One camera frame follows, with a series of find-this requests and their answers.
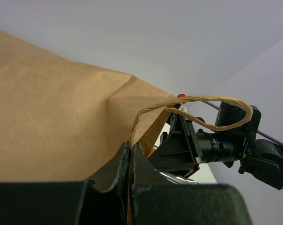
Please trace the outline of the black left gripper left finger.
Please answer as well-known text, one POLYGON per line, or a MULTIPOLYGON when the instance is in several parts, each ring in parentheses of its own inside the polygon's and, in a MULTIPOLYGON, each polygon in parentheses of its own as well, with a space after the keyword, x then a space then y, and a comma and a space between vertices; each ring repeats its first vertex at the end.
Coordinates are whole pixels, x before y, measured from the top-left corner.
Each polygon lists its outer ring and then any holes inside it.
POLYGON ((72 182, 0 182, 0 225, 125 225, 130 149, 72 182))

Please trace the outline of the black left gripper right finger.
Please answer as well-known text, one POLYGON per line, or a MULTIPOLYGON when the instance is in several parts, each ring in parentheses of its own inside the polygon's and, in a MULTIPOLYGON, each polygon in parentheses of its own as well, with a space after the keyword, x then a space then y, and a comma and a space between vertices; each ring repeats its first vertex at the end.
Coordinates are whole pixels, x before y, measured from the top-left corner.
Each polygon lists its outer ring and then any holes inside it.
POLYGON ((173 184, 131 149, 130 205, 134 225, 250 225, 244 198, 230 185, 173 184))

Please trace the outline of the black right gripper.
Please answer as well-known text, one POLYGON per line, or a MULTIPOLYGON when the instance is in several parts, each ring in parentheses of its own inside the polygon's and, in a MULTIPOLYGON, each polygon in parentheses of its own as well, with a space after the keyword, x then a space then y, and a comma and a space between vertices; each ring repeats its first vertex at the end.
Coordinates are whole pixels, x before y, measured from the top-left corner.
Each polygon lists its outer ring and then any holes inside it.
POLYGON ((172 113, 168 122, 170 131, 163 133, 161 144, 148 157, 160 172, 183 177, 196 173, 202 163, 234 162, 241 159, 243 141, 241 137, 225 135, 221 132, 197 132, 191 120, 172 113))

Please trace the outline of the brown paper bag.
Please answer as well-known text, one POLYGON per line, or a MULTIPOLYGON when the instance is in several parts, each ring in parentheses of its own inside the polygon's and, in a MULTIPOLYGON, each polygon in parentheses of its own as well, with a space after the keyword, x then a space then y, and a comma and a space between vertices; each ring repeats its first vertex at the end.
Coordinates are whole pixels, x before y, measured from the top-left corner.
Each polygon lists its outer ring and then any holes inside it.
MULTIPOLYGON (((170 94, 139 78, 64 59, 0 30, 0 182, 72 182, 91 177, 124 142, 147 159, 170 113, 183 102, 233 97, 170 94)), ((130 162, 127 217, 130 205, 130 162)))

